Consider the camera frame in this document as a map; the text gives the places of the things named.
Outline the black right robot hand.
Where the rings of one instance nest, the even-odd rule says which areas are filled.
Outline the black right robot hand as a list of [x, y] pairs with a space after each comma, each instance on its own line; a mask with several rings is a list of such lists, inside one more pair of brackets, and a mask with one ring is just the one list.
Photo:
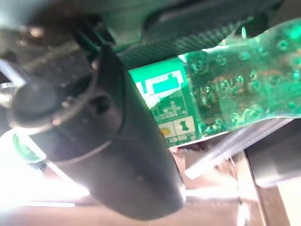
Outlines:
[[0, 130], [124, 216], [180, 210], [183, 181], [129, 70], [216, 46], [280, 0], [3, 0]]

